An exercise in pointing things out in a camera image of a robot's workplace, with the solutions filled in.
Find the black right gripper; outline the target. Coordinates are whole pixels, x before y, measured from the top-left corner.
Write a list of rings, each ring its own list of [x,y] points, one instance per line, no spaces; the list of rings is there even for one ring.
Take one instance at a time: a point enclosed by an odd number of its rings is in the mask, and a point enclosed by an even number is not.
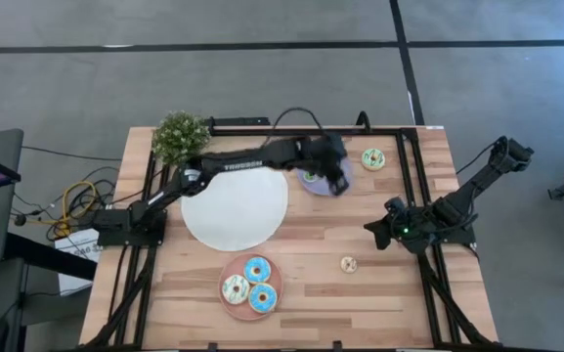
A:
[[[364,228],[376,234],[378,250],[386,249],[392,241],[405,242],[410,239],[409,216],[403,213],[389,213],[385,219],[369,222]]]

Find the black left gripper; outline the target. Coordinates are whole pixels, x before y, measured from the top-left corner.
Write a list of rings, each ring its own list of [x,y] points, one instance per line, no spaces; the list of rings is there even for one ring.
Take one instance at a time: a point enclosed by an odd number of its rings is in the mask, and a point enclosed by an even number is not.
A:
[[[347,151],[342,137],[337,133],[325,133],[311,141],[310,154],[320,171],[327,171],[326,180],[331,194],[343,195],[349,189],[347,173],[341,168]]]

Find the blue iced donut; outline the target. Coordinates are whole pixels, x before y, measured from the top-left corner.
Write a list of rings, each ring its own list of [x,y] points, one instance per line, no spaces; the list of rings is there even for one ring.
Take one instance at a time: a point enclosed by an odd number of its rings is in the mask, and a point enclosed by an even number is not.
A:
[[[277,291],[269,284],[253,286],[248,295],[251,308],[260,314],[268,314],[274,310],[278,302]]]
[[[266,283],[271,277],[272,267],[266,258],[254,256],[246,261],[243,273],[252,284]]]

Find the white iced striped donut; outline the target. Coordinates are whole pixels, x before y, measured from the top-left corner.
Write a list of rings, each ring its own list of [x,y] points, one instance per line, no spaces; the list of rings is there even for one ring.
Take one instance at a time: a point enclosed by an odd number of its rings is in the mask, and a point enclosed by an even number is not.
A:
[[[221,286],[224,299],[231,305],[239,305],[247,300],[250,282],[242,275],[231,275]]]

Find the purple round plate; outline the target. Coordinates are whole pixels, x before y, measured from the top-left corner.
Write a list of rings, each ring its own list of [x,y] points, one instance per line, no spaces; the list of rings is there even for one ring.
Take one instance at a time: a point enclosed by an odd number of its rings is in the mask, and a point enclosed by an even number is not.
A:
[[[353,181],[353,165],[352,165],[352,162],[351,162],[349,157],[345,157],[345,158],[342,159],[341,168],[344,169],[345,172],[347,173],[347,178],[348,178],[348,181],[349,181],[349,189],[347,191],[350,191],[354,181]],[[302,169],[296,169],[295,170],[295,174],[297,176],[298,181],[305,188],[306,191],[308,191],[309,193],[312,193],[314,195],[317,195],[317,196],[333,197],[333,194],[331,194],[329,192],[328,183],[327,183],[327,180],[326,180],[325,177],[319,176],[320,177],[319,181],[312,183],[312,184],[306,184],[303,181],[303,173],[304,172],[307,172],[307,171],[302,170]]]

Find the black flat bar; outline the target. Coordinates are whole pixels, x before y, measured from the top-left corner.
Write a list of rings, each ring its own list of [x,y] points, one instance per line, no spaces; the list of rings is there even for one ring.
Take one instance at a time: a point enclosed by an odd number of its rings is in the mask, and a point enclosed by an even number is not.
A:
[[[268,117],[210,117],[211,126],[270,126]]]

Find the pink round plate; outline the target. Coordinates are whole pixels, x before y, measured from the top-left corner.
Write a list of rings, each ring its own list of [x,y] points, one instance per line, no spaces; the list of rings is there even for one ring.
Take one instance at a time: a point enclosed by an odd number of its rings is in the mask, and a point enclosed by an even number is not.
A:
[[[261,256],[266,258],[272,267],[272,274],[270,279],[265,283],[265,284],[269,284],[271,285],[278,293],[278,302],[276,307],[274,308],[274,310],[277,308],[277,306],[279,305],[279,303],[281,302],[281,297],[282,297],[282,293],[283,293],[283,280],[282,280],[282,273],[281,270],[279,268],[279,266],[270,258],[259,254],[259,253],[245,253],[245,254],[240,254],[238,256],[236,256],[235,258],[233,258],[222,270],[220,278],[219,278],[219,283],[218,283],[218,293],[221,299],[221,303],[224,306],[224,308],[226,309],[226,311],[234,318],[238,319],[238,320],[242,320],[242,321],[256,321],[256,320],[260,320],[263,319],[269,315],[272,314],[271,311],[268,314],[260,314],[258,312],[255,312],[251,306],[249,305],[248,302],[248,297],[247,300],[239,305],[231,305],[229,304],[223,297],[222,292],[221,292],[221,286],[222,283],[231,275],[242,275],[244,276],[243,273],[243,268],[244,265],[246,263],[246,261],[254,256]]]

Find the green potted plant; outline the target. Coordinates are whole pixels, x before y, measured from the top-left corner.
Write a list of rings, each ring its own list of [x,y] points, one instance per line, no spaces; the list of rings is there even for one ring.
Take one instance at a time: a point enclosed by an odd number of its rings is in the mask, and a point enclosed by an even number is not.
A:
[[[185,111],[172,111],[156,127],[152,150],[164,164],[179,165],[201,152],[211,135],[206,120]]]

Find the white paper sheet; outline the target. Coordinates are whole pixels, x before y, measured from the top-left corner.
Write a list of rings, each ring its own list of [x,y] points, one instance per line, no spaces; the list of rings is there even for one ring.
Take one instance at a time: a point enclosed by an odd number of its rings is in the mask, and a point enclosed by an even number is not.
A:
[[[66,238],[55,241],[55,248],[75,256],[98,262],[102,248],[98,245],[99,233],[94,229],[75,232]],[[58,274],[60,296],[68,296],[92,285],[92,280],[85,280]]]

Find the black desk beam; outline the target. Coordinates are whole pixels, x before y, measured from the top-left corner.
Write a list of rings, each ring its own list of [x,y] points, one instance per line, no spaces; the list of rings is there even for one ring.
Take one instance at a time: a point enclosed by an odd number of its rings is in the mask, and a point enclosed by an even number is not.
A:
[[[27,265],[88,281],[94,279],[97,270],[97,263],[90,259],[15,234],[7,235],[4,257],[22,259]]]

